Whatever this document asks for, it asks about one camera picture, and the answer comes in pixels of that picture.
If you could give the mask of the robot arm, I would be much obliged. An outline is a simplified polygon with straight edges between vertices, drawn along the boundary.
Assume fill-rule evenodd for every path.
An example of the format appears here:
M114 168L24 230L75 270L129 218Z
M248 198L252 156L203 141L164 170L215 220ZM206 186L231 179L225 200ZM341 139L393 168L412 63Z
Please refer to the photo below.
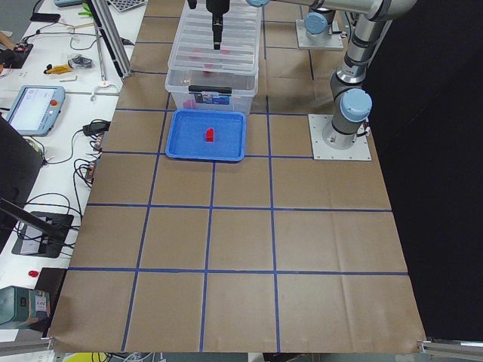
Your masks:
M214 50L219 50L223 37L223 16L229 12L230 0L206 1L205 7L212 15ZM321 34L329 27L329 20L321 11L313 11L306 16L305 27L310 34Z
M296 1L311 10L353 11L359 14L348 39L344 60L331 76L334 115L322 138L339 150L349 149L358 138L360 125L367 120L372 100L361 89L368 64L381 41L384 26L409 12L415 1Z

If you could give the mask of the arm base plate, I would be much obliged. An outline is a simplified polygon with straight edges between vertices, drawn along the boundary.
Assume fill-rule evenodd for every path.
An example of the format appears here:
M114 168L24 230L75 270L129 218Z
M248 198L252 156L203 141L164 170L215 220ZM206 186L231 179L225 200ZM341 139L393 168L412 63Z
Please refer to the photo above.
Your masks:
M371 161L368 135L363 125L344 135L332 125L333 115L308 114L312 156L316 161Z
M303 20L296 20L297 45L299 49L342 51L344 49L342 32L336 20L320 34L309 33Z

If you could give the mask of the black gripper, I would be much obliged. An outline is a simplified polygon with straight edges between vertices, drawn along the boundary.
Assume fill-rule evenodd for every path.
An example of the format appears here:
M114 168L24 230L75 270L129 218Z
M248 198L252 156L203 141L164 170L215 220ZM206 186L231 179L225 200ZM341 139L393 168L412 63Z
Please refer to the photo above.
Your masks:
M188 0L190 9L195 9L198 4L197 0ZM212 31L214 50L219 50L222 42L223 34L223 16L229 11L230 0L205 0L206 9L212 15Z

